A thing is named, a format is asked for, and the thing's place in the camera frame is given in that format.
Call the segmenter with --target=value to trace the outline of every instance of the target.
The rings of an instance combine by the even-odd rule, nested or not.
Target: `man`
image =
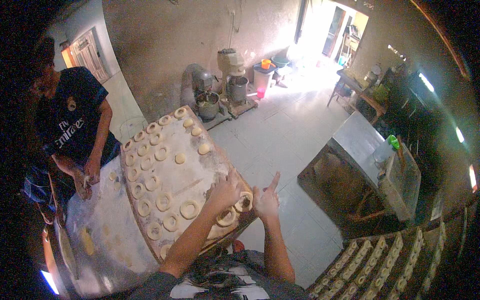
[[[46,37],[34,56],[38,75],[32,92],[40,97],[36,129],[47,156],[73,178],[80,197],[90,199],[88,184],[100,181],[101,166],[120,149],[120,142],[109,131],[108,92],[85,67],[55,71],[54,51],[53,38]]]
[[[234,170],[212,184],[211,194],[200,214],[172,245],[155,275],[141,284],[130,299],[307,299],[295,285],[295,272],[288,259],[280,221],[277,172],[260,198],[253,188],[253,209],[265,228],[265,253],[242,251],[202,260],[197,258],[216,216],[235,204],[241,188]]]

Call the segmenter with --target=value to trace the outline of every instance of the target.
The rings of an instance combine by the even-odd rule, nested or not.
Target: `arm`
[[[85,164],[85,175],[91,177],[90,184],[100,182],[100,160],[102,159],[103,147],[107,141],[110,120],[112,120],[112,109],[106,99],[103,100],[98,111],[101,115],[96,131],[95,144]]]
[[[295,271],[288,259],[287,248],[280,231],[278,195],[275,192],[279,179],[280,172],[277,172],[261,198],[259,198],[258,188],[253,188],[253,209],[265,228],[264,262],[268,275],[275,279],[295,283]]]
[[[53,154],[52,158],[60,170],[73,177],[75,189],[80,195],[80,198],[82,198],[83,200],[90,199],[90,197],[92,196],[92,190],[88,185],[84,187],[84,174],[82,173],[82,171],[79,170],[79,168],[77,168],[73,160],[69,157],[59,154]]]
[[[179,278],[200,253],[216,216],[240,199],[241,185],[237,184],[235,169],[230,169],[227,178],[220,178],[212,184],[212,193],[198,217],[188,226],[179,239],[173,243],[160,268]]]

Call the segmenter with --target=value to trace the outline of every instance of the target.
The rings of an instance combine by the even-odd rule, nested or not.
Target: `green plastic lid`
[[[394,137],[392,134],[387,137],[388,143],[392,145],[395,149],[400,148],[400,144],[398,143],[398,139]]]

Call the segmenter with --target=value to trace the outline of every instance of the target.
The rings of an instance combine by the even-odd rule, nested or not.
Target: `floured board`
[[[124,176],[127,178],[127,194],[132,205],[133,214],[145,241],[159,262],[162,262],[160,258],[161,248],[164,245],[173,244],[194,220],[194,218],[187,220],[182,216],[180,213],[181,204],[188,200],[195,200],[199,205],[200,211],[206,201],[207,191],[210,189],[211,184],[219,176],[227,175],[231,166],[192,110],[188,106],[183,108],[186,110],[184,117],[177,119],[173,116],[173,113],[170,113],[171,119],[169,124],[160,126],[157,122],[157,126],[154,126],[152,123],[152,128],[158,128],[156,132],[150,128],[150,133],[147,133],[147,129],[149,129],[147,127],[143,130],[144,137],[142,139],[139,139],[138,137],[140,136],[136,135],[137,141],[135,141],[135,137],[132,138],[130,144],[127,144],[128,142],[125,143],[121,150],[121,165]],[[183,124],[187,119],[191,119],[193,125],[185,128]],[[202,130],[200,135],[192,135],[192,131],[195,128]],[[158,144],[155,143],[155,135],[157,133],[161,135]],[[210,148],[210,151],[205,155],[199,154],[199,147],[202,144],[207,144]],[[167,157],[160,161],[159,159],[165,156],[164,151],[160,151],[162,147],[167,148]],[[175,161],[176,155],[180,153],[185,154],[185,162],[182,164]],[[147,163],[147,159],[150,159],[151,166]],[[134,176],[134,169],[138,171],[138,176]],[[150,186],[150,183],[153,182],[151,180],[155,176],[159,179],[160,184],[153,189],[155,185]],[[252,192],[241,176],[239,178],[244,182],[244,190]],[[144,192],[138,193],[142,188],[137,186],[143,186]],[[169,193],[170,195],[170,208],[164,212],[160,211],[156,205],[157,198],[164,195],[163,193]],[[166,202],[164,197],[161,198],[160,207]],[[148,212],[146,204],[141,205],[141,213],[139,213],[139,201],[150,203],[150,212],[148,214],[146,213]],[[189,213],[193,212],[193,206],[189,206],[186,211]],[[168,223],[163,224],[164,217],[168,213],[173,213],[177,216],[178,229],[173,232],[167,230]],[[204,245],[204,250],[235,230],[244,215],[251,214],[237,214],[235,221],[227,227],[215,224]],[[167,222],[173,225],[171,221],[172,219],[169,219]],[[160,225],[162,231],[161,237],[157,240],[153,240],[148,235],[148,228],[154,222]]]

